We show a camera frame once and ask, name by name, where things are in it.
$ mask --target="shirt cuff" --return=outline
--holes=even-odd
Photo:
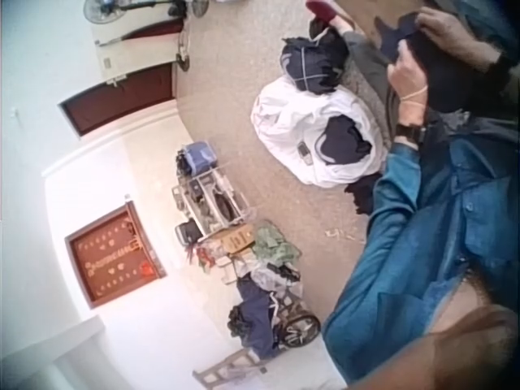
[[[390,149],[390,154],[396,154],[398,156],[407,158],[415,163],[419,162],[419,152],[415,149],[410,148],[407,145],[394,142]]]

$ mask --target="teal shirt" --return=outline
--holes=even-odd
[[[518,312],[518,202],[518,137],[452,136],[420,157],[392,147],[366,248],[323,328],[348,384],[421,337],[468,267]]]

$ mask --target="hand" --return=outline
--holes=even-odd
[[[399,42],[399,58],[388,65],[388,81],[401,99],[399,122],[405,126],[423,125],[428,103],[427,77],[406,41]]]
[[[424,6],[416,23],[443,51],[485,72],[500,57],[500,52],[477,41],[455,16]]]

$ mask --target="watch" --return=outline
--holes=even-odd
[[[421,145],[424,141],[424,134],[426,129],[424,126],[405,126],[398,123],[396,126],[396,136],[405,137],[408,141],[414,144]]]

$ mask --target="blue container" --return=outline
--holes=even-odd
[[[192,168],[192,176],[209,171],[217,166],[217,156],[211,146],[204,141],[194,142],[184,147],[186,161]]]

